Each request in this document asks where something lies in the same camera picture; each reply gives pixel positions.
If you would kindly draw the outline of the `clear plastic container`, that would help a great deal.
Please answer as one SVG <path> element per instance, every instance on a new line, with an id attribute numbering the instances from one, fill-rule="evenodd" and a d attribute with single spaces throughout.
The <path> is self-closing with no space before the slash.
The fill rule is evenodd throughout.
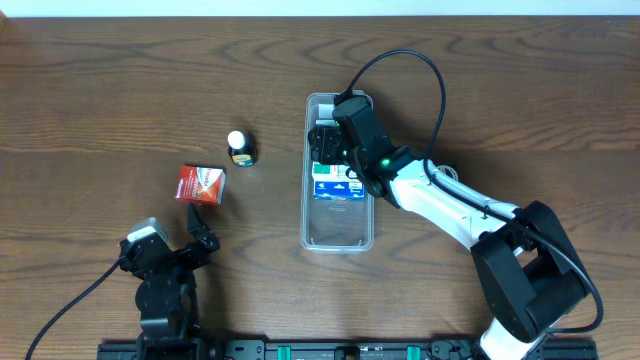
<path id="1" fill-rule="evenodd" d="M 367 193 L 363 200 L 315 200 L 308 132 L 320 119 L 332 119 L 333 93 L 313 93 L 306 103 L 305 149 L 302 166 L 300 241 L 317 253 L 356 254 L 371 248 L 374 242 L 374 199 Z"/>

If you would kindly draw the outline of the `white green box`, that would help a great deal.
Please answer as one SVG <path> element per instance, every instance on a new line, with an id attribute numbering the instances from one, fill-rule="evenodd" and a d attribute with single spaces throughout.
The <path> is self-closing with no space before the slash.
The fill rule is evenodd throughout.
<path id="1" fill-rule="evenodd" d="M 312 175 L 317 181 L 352 181 L 357 177 L 347 164 L 349 148 L 334 120 L 320 119 L 307 135 Z"/>

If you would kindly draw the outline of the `dark bottle white cap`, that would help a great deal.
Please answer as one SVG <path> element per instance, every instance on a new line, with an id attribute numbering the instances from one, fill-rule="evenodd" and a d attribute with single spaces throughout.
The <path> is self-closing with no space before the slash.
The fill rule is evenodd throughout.
<path id="1" fill-rule="evenodd" d="M 253 166 L 257 162 L 257 152 L 249 138 L 241 131 L 231 131 L 227 136 L 228 154 L 238 167 Z"/>

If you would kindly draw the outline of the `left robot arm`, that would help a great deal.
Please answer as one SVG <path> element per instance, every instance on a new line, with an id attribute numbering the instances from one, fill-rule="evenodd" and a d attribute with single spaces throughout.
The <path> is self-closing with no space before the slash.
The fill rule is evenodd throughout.
<path id="1" fill-rule="evenodd" d="M 209 264 L 220 243 L 194 204 L 187 208 L 187 232 L 194 240 L 173 250 L 167 231 L 151 217 L 120 242 L 119 267 L 142 280 L 135 303 L 151 340 L 193 338 L 201 330 L 194 271 Z"/>

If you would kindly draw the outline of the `dark green small box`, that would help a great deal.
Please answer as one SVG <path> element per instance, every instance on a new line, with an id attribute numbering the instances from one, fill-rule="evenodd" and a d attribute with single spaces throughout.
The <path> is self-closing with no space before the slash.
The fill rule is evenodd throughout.
<path id="1" fill-rule="evenodd" d="M 437 166 L 437 169 L 440 172 L 442 172 L 442 173 L 446 174 L 447 176 L 451 177 L 455 181 L 459 180 L 459 174 L 458 174 L 458 171 L 456 170 L 455 166 L 441 164 L 441 165 Z"/>

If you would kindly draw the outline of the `blue tall carton box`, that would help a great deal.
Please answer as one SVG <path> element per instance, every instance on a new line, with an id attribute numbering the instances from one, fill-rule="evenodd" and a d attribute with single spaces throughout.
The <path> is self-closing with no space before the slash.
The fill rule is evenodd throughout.
<path id="1" fill-rule="evenodd" d="M 363 200 L 366 197 L 364 185 L 359 181 L 315 181 L 315 200 Z"/>

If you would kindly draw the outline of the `red medicine box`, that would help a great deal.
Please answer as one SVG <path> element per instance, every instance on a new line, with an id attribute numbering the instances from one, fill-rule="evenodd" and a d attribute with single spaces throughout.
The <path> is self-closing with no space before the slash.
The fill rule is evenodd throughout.
<path id="1" fill-rule="evenodd" d="M 220 206 L 226 183 L 222 168 L 182 165 L 175 198 L 178 201 Z"/>

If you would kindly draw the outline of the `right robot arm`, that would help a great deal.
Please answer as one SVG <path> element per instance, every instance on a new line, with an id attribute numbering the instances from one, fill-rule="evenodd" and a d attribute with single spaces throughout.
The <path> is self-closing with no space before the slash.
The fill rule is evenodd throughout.
<path id="1" fill-rule="evenodd" d="M 358 253 L 373 242 L 373 202 L 417 214 L 468 250 L 492 321 L 470 346 L 432 346 L 442 359 L 527 359 L 544 353 L 558 322 L 594 286 L 545 204 L 500 202 L 459 182 L 419 151 L 396 146 L 372 99 L 312 94 L 306 103 L 301 241 L 318 252 Z"/>

